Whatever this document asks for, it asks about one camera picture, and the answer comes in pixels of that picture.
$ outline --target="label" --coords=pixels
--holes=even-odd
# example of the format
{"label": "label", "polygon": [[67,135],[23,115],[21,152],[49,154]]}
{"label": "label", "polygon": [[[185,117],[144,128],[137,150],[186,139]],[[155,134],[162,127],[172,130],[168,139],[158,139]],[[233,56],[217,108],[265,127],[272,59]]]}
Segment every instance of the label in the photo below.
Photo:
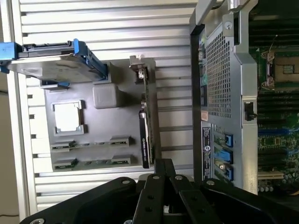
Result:
{"label": "label", "polygon": [[201,120],[203,120],[203,121],[209,120],[209,112],[208,111],[201,111]]}
{"label": "label", "polygon": [[211,149],[211,128],[202,128],[202,178],[213,177],[212,149]]}

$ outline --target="motherboard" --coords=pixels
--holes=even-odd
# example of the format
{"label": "motherboard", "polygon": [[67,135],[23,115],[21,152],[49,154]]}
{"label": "motherboard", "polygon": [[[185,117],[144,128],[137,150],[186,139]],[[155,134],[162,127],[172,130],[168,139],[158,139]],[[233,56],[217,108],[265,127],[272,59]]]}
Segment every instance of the motherboard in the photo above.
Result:
{"label": "motherboard", "polygon": [[299,194],[299,49],[251,47],[257,63],[258,191]]}

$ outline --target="ventilation grille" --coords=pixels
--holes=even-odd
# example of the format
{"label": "ventilation grille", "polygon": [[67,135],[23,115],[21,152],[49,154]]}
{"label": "ventilation grille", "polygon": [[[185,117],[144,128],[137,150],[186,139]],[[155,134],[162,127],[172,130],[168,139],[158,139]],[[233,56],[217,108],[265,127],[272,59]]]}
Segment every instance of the ventilation grille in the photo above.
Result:
{"label": "ventilation grille", "polygon": [[207,47],[208,111],[230,118],[229,42],[219,34]]}
{"label": "ventilation grille", "polygon": [[214,130],[215,132],[218,132],[218,133],[221,133],[221,134],[224,133],[224,128],[221,127],[221,126],[218,126],[218,125],[213,125],[213,130]]}

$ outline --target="screw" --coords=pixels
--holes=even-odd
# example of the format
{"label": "screw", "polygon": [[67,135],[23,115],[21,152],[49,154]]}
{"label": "screw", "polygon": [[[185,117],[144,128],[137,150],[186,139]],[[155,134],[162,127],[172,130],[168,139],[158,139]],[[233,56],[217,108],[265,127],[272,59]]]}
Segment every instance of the screw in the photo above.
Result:
{"label": "screw", "polygon": [[30,224],[44,224],[45,220],[43,218],[38,218],[33,220]]}
{"label": "screw", "polygon": [[182,180],[183,179],[183,177],[182,176],[176,176],[176,180]]}
{"label": "screw", "polygon": [[231,21],[226,21],[224,23],[225,29],[231,29],[233,27],[233,23]]}
{"label": "screw", "polygon": [[215,185],[215,182],[214,181],[207,181],[206,182],[208,185]]}
{"label": "screw", "polygon": [[132,224],[132,220],[131,219],[129,219],[129,220],[127,220],[127,221],[125,221],[123,224]]}

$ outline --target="blue clip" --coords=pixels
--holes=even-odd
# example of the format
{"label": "blue clip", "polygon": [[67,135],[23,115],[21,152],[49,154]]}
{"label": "blue clip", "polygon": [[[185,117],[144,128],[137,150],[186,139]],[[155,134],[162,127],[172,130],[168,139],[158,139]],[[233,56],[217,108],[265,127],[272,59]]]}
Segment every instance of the blue clip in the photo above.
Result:
{"label": "blue clip", "polygon": [[21,45],[16,42],[0,43],[0,71],[8,74],[7,62],[18,59],[18,51],[21,51]]}
{"label": "blue clip", "polygon": [[215,152],[215,158],[233,164],[233,152],[229,152],[225,149],[222,149],[218,152]]}
{"label": "blue clip", "polygon": [[230,165],[225,164],[225,175],[228,177],[230,181],[234,180],[234,168],[232,168]]}
{"label": "blue clip", "polygon": [[86,43],[83,41],[79,41],[78,39],[74,39],[74,54],[82,56],[86,60],[86,64],[90,68],[95,68],[99,71],[102,79],[108,79],[108,69],[107,66],[104,65],[87,47]]}
{"label": "blue clip", "polygon": [[224,134],[225,135],[225,144],[232,148],[234,147],[234,137],[232,134]]}

